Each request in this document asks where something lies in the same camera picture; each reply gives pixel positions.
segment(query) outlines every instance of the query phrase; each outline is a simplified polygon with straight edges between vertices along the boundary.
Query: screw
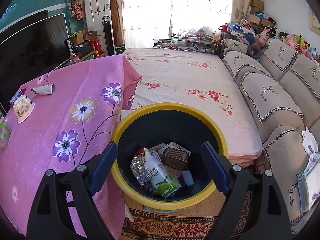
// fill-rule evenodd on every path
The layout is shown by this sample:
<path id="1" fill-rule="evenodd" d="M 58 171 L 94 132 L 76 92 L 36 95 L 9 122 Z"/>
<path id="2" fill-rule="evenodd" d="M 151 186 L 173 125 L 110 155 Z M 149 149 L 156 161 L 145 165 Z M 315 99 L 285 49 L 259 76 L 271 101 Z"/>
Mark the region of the screw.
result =
<path id="1" fill-rule="evenodd" d="M 84 171 L 85 168 L 86 168 L 86 166 L 83 165 L 83 164 L 81 164 L 81 165 L 79 165 L 79 166 L 77 167 L 77 170 L 78 170 L 78 171 Z"/>
<path id="2" fill-rule="evenodd" d="M 45 174 L 46 174 L 47 176 L 51 176 L 51 175 L 53 174 L 53 170 L 47 170 L 47 171 L 45 172 Z"/>
<path id="3" fill-rule="evenodd" d="M 264 174 L 266 174 L 268 177 L 271 177 L 271 176 L 272 176 L 272 172 L 269 171 L 269 170 L 266 170 L 266 171 L 264 172 Z"/>
<path id="4" fill-rule="evenodd" d="M 234 171 L 241 171 L 241 166 L 239 165 L 233 165 L 232 168 Z"/>

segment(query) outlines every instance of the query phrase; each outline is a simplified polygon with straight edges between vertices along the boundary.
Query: rug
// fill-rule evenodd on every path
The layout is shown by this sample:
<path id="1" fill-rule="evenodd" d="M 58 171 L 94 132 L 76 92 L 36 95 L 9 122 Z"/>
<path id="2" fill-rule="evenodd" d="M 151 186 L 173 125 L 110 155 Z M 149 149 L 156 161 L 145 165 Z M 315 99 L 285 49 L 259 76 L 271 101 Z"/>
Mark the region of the rug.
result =
<path id="1" fill-rule="evenodd" d="M 241 234 L 249 214 L 252 192 L 247 192 L 234 236 Z M 120 239 L 133 240 L 146 235 L 147 240 L 204 239 L 214 224 L 225 201 L 223 193 L 215 190 L 200 203 L 174 213 L 146 212 L 143 205 L 124 195 L 134 222 L 124 220 Z"/>

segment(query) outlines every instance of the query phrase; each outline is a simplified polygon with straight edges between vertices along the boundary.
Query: white stripe on wall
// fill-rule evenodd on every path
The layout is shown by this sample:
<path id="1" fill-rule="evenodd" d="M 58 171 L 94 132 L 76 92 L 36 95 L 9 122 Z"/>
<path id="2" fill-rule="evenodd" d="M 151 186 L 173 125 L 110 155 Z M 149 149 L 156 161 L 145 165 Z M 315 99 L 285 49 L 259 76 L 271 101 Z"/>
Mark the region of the white stripe on wall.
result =
<path id="1" fill-rule="evenodd" d="M 42 8 L 42 9 L 37 10 L 37 11 L 35 11 L 35 12 L 29 13 L 29 14 L 27 14 L 27 15 L 25 15 L 25 16 L 22 16 L 21 18 L 15 20 L 14 22 L 9 23 L 6 27 L 4 27 L 4 28 L 2 28 L 2 29 L 0 30 L 0 33 L 3 32 L 5 29 L 9 28 L 11 25 L 14 25 L 14 24 L 17 23 L 18 21 L 21 21 L 22 19 L 27 18 L 27 17 L 29 17 L 30 15 L 33 15 L 33 14 L 35 14 L 35 13 L 38 13 L 38 12 L 41 12 L 41 11 L 44 11 L 44 10 L 48 10 L 48 12 L 51 12 L 51 11 L 54 11 L 54 10 L 57 10 L 57 9 L 63 9 L 63 8 L 65 8 L 66 6 L 67 6 L 67 5 L 66 5 L 65 3 L 61 3 L 61 4 L 53 5 L 53 6 L 50 6 L 50 7 L 47 7 L 47 8 Z"/>

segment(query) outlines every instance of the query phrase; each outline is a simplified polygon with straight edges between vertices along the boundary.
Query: mattress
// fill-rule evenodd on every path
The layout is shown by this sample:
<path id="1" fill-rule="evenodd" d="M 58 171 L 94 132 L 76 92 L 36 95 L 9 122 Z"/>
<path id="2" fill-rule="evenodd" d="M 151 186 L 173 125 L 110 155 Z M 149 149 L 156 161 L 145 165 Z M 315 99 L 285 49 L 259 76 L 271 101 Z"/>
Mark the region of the mattress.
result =
<path id="1" fill-rule="evenodd" d="M 152 103 L 182 103 L 217 123 L 226 138 L 231 163 L 246 167 L 261 154 L 262 142 L 250 109 L 218 56 L 145 48 L 127 49 L 124 55 L 142 81 L 122 118 Z"/>

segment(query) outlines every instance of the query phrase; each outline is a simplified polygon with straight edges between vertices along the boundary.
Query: sheer white curtain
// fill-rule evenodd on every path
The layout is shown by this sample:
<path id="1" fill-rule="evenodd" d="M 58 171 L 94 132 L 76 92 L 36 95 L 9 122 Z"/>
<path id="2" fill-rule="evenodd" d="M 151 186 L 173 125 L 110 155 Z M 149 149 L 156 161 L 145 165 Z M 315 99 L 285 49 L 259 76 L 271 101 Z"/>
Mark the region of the sheer white curtain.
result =
<path id="1" fill-rule="evenodd" d="M 151 48 L 154 38 L 202 26 L 217 32 L 230 21 L 232 4 L 232 0 L 123 0 L 126 48 Z"/>

